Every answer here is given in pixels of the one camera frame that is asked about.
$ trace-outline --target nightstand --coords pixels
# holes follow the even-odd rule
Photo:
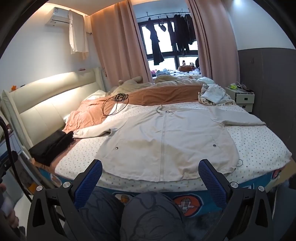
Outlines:
[[[237,90],[232,90],[230,88],[225,88],[225,91],[235,103],[243,108],[247,112],[252,112],[253,104],[255,100],[255,94],[252,93],[242,93]]]

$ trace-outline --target gray wall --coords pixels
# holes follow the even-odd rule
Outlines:
[[[296,158],[296,50],[239,50],[241,83],[255,92],[253,114],[285,143]]]

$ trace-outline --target crumpled bedding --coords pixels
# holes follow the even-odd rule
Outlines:
[[[128,99],[119,103],[153,106],[196,102],[197,93],[201,91],[201,87],[201,84],[194,84],[145,88],[129,93]],[[105,115],[110,113],[115,104],[118,104],[114,99],[105,102],[109,98],[82,101],[80,107],[71,112],[63,131],[68,133],[69,131],[101,124],[106,119]]]
[[[203,84],[201,92],[198,93],[198,102],[204,105],[236,105],[235,101],[217,84]]]

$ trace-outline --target pink curtain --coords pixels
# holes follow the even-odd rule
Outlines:
[[[221,0],[186,0],[195,27],[202,76],[227,87],[239,82],[237,44]]]
[[[142,76],[152,82],[139,26],[130,0],[91,15],[96,50],[111,86]]]

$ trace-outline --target green object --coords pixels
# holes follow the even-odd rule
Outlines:
[[[236,90],[237,89],[237,85],[230,85],[229,88],[232,89],[232,90]]]

